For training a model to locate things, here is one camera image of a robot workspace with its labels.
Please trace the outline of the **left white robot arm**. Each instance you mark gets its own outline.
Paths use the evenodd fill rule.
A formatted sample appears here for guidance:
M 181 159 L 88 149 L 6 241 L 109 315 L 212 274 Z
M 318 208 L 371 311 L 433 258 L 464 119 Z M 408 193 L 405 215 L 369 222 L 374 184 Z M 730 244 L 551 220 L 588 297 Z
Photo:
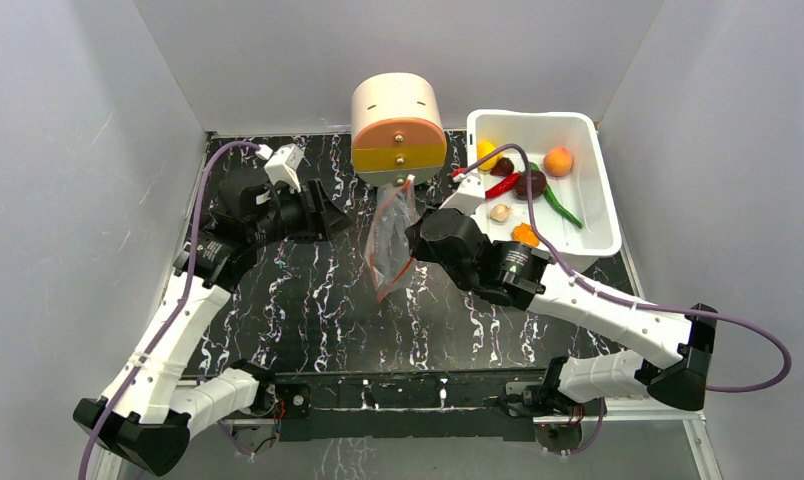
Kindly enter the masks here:
M 329 241 L 352 221 L 318 179 L 294 188 L 260 171 L 218 188 L 220 205 L 205 212 L 199 195 L 188 238 L 154 317 L 115 379 L 73 412 L 88 440 L 79 467 L 86 478 L 96 447 L 156 476 L 170 472 L 203 430 L 246 410 L 271 412 L 274 376 L 247 360 L 184 390 L 179 381 L 202 335 L 229 302 L 260 250 L 287 240 Z

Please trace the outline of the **dark purple plum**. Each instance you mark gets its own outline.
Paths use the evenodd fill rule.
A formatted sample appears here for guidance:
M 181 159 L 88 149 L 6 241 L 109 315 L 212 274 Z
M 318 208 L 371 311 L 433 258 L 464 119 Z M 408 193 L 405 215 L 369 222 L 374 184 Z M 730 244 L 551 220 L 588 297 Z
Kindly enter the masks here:
M 516 199 L 526 201 L 529 198 L 534 200 L 541 197 L 547 188 L 546 175 L 540 170 L 530 169 L 519 174 L 512 190 Z

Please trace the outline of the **yellow lemon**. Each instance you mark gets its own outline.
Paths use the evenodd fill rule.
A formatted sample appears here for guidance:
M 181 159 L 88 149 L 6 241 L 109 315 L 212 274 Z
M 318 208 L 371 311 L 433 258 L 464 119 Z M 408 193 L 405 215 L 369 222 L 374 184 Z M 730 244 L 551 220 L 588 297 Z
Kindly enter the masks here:
M 477 144 L 477 159 L 481 160 L 484 157 L 487 157 L 488 160 L 483 162 L 479 165 L 479 170 L 483 172 L 491 171 L 499 160 L 503 157 L 501 153 L 493 154 L 493 152 L 497 149 L 497 146 L 488 140 L 481 141 Z

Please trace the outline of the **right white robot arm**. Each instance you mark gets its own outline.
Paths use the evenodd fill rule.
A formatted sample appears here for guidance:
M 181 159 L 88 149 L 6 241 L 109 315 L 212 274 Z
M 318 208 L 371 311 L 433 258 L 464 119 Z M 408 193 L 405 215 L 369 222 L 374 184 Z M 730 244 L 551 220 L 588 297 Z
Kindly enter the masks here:
M 568 321 L 624 346 L 615 354 L 552 361 L 541 387 L 549 411 L 565 414 L 577 404 L 617 397 L 650 397 L 683 411 L 703 408 L 715 309 L 642 310 L 640 298 L 572 277 L 539 249 L 490 240 L 456 209 L 429 213 L 405 236 L 414 259 L 441 266 L 459 289 L 493 305 Z

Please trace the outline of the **orange peach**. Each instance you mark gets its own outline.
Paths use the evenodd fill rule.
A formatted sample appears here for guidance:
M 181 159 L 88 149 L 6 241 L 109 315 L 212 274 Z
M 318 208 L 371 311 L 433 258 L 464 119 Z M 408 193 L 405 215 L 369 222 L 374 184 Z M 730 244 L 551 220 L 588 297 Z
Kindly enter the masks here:
M 543 159 L 544 170 L 555 178 L 562 178 L 570 174 L 573 165 L 573 154 L 565 147 L 552 148 Z

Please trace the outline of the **clear zip bag orange zipper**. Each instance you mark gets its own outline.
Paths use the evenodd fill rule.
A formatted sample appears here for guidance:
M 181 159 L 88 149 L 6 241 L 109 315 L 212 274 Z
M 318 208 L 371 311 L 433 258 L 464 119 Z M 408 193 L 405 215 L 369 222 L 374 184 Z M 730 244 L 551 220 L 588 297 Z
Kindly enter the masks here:
M 415 205 L 414 180 L 414 175 L 408 175 L 395 184 L 381 186 L 377 192 L 364 258 L 378 302 L 409 281 L 414 260 L 410 256 L 406 230 L 420 219 Z

